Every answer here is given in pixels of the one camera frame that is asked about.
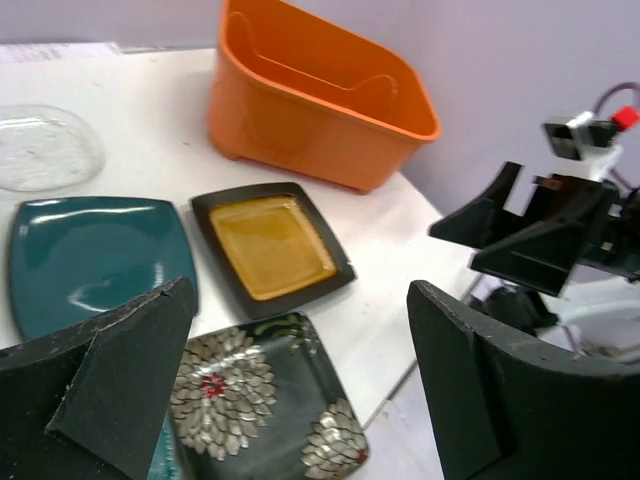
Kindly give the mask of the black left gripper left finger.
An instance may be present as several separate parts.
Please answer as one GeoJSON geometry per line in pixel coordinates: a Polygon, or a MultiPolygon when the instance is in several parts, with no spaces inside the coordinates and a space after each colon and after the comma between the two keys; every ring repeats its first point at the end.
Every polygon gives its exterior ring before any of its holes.
{"type": "Polygon", "coordinates": [[[195,312],[178,278],[3,349],[2,478],[146,478],[195,312]]]}

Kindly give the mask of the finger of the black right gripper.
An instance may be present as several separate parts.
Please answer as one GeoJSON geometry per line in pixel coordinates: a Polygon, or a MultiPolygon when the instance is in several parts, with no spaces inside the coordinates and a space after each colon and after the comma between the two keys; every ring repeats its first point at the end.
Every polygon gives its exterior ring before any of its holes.
{"type": "Polygon", "coordinates": [[[475,250],[529,242],[525,218],[504,208],[521,168],[519,164],[506,162],[481,194],[432,224],[429,235],[475,250]]]}
{"type": "Polygon", "coordinates": [[[593,249],[611,207],[609,185],[553,191],[539,186],[525,211],[529,224],[478,252],[471,267],[556,296],[593,249]]]}

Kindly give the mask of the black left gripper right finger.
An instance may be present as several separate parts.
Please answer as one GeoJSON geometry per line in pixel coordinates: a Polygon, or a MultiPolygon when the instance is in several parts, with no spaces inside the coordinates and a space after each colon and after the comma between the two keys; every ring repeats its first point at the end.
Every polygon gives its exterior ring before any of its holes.
{"type": "Polygon", "coordinates": [[[448,479],[635,479],[639,371],[411,282],[409,325],[448,479]]]}

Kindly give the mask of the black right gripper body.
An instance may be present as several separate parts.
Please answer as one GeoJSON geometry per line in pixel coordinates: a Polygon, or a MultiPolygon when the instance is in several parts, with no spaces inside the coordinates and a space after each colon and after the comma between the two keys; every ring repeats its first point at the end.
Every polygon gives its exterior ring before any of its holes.
{"type": "Polygon", "coordinates": [[[536,188],[542,186],[565,193],[582,185],[609,185],[611,207],[600,239],[575,266],[582,264],[631,282],[638,280],[639,190],[634,189],[627,196],[622,196],[619,188],[608,180],[600,182],[557,174],[536,179],[536,188]]]}

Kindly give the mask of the black floral square plate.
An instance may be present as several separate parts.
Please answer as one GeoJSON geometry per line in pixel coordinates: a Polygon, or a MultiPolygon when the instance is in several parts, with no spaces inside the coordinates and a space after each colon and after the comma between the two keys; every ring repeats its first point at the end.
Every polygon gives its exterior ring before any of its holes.
{"type": "Polygon", "coordinates": [[[299,312],[190,339],[169,407],[182,479],[346,479],[370,454],[299,312]]]}

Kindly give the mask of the black yellow square plate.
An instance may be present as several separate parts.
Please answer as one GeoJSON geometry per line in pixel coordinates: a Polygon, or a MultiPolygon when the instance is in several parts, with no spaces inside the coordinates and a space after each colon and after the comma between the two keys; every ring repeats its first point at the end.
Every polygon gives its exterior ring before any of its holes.
{"type": "Polygon", "coordinates": [[[357,278],[333,230],[294,182],[246,185],[191,199],[209,251],[252,320],[282,315],[357,278]]]}

